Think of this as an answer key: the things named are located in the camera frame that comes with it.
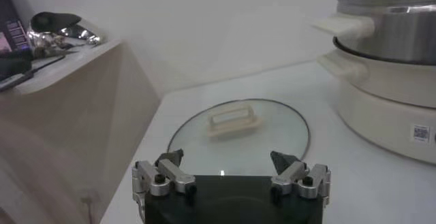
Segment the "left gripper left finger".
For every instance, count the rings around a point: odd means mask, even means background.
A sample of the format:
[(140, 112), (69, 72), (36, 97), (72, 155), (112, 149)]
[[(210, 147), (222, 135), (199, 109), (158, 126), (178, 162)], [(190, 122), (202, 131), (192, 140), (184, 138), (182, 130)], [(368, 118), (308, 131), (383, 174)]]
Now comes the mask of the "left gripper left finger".
[(182, 149), (162, 153), (154, 163), (136, 161), (131, 168), (132, 199), (138, 206), (142, 222), (146, 221), (146, 195), (165, 197), (172, 186), (177, 193), (192, 196), (197, 191), (196, 177), (180, 169)]

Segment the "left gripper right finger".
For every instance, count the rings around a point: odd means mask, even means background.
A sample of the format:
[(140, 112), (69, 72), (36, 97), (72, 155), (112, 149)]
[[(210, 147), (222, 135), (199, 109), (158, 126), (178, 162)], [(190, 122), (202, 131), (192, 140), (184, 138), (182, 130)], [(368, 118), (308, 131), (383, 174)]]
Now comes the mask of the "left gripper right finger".
[(279, 204), (293, 192), (303, 199), (321, 198), (323, 207), (330, 203), (331, 171), (327, 165), (315, 164), (310, 168), (294, 155), (270, 152), (277, 175), (271, 178), (272, 202)]

